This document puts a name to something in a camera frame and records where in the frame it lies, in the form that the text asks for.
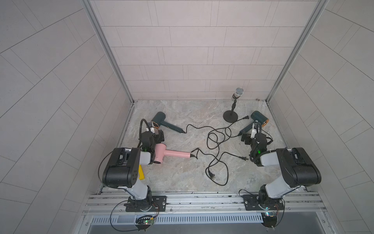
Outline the pink hair dryer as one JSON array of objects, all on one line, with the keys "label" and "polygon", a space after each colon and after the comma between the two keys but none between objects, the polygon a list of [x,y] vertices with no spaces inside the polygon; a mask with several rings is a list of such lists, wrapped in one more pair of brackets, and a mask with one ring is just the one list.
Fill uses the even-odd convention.
[{"label": "pink hair dryer", "polygon": [[154,163],[161,164],[165,156],[167,157],[177,157],[177,158],[191,158],[191,153],[189,152],[180,152],[180,151],[172,151],[167,150],[167,146],[165,144],[159,143],[155,146],[155,158]]}]

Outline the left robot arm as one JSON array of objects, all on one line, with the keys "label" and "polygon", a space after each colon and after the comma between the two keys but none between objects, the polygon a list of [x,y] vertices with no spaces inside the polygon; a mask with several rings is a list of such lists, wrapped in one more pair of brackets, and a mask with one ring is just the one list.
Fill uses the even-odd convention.
[{"label": "left robot arm", "polygon": [[149,186],[140,180],[140,165],[155,163],[155,147],[164,141],[163,131],[143,132],[141,146],[137,148],[115,148],[101,176],[102,183],[109,188],[121,189],[130,197],[124,204],[126,212],[163,212],[166,196],[153,198]]}]

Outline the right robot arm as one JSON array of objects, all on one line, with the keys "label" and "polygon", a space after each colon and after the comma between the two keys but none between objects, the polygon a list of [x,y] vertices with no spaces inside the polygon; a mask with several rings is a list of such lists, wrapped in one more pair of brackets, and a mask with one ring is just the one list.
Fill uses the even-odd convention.
[{"label": "right robot arm", "polygon": [[257,195],[258,205],[268,210],[276,207],[282,197],[299,187],[321,183],[321,173],[302,147],[268,150],[272,138],[263,133],[243,134],[242,141],[250,145],[249,159],[258,167],[279,166],[281,176],[263,185]]}]

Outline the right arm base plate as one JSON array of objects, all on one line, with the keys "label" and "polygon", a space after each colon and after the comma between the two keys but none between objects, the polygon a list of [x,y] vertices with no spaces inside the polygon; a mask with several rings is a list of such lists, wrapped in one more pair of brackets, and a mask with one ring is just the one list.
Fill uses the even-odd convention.
[{"label": "right arm base plate", "polygon": [[247,211],[280,211],[284,209],[282,199],[271,199],[251,194],[240,195],[240,197],[243,199]]}]

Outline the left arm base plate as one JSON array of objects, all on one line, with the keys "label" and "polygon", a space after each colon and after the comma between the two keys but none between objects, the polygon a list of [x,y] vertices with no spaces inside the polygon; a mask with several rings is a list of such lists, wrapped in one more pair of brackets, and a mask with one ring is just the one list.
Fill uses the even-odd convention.
[{"label": "left arm base plate", "polygon": [[126,212],[164,212],[167,196],[152,196],[143,200],[129,198],[124,204]]}]

